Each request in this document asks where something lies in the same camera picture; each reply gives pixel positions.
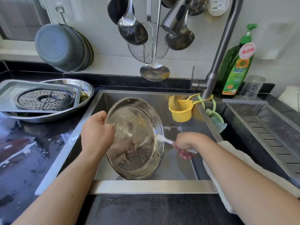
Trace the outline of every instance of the right arm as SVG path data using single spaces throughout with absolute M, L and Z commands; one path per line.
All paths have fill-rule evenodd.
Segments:
M 300 201 L 208 136 L 184 132 L 175 147 L 194 148 L 205 160 L 226 198 L 246 225 L 300 224 Z

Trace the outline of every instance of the left arm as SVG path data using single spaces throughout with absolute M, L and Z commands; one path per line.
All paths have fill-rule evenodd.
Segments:
M 73 225 L 115 132 L 103 125 L 106 113 L 92 115 L 82 127 L 80 155 L 27 208 L 13 225 Z

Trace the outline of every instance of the person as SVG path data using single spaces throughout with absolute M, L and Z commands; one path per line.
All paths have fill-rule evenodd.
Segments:
M 13 225 L 73 225 L 76 223 L 100 160 L 114 141 L 104 111 L 82 126 L 80 155 L 17 218 Z M 226 198 L 246 225 L 300 223 L 300 201 L 208 136 L 184 132 L 174 143 L 183 159 L 196 149 L 210 167 Z

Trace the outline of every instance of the white brush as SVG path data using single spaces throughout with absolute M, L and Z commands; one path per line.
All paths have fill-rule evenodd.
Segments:
M 160 142 L 166 142 L 166 143 L 168 143 L 168 144 L 170 144 L 170 145 L 173 145 L 173 143 L 174 143 L 174 141 L 169 140 L 169 139 L 165 138 L 163 135 L 160 135 L 160 134 L 155 135 L 155 138 L 156 138 L 158 141 L 160 141 Z M 197 152 L 195 149 L 193 149 L 193 148 L 191 148 L 191 149 L 189 149 L 189 150 L 187 150 L 187 151 L 192 152 L 192 153 L 198 153 L 198 152 Z

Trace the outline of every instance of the forearm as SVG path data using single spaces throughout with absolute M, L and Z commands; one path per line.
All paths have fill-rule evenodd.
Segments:
M 298 224 L 300 201 L 209 137 L 195 133 L 199 151 L 245 224 Z
M 13 225 L 75 224 L 101 158 L 81 153 Z

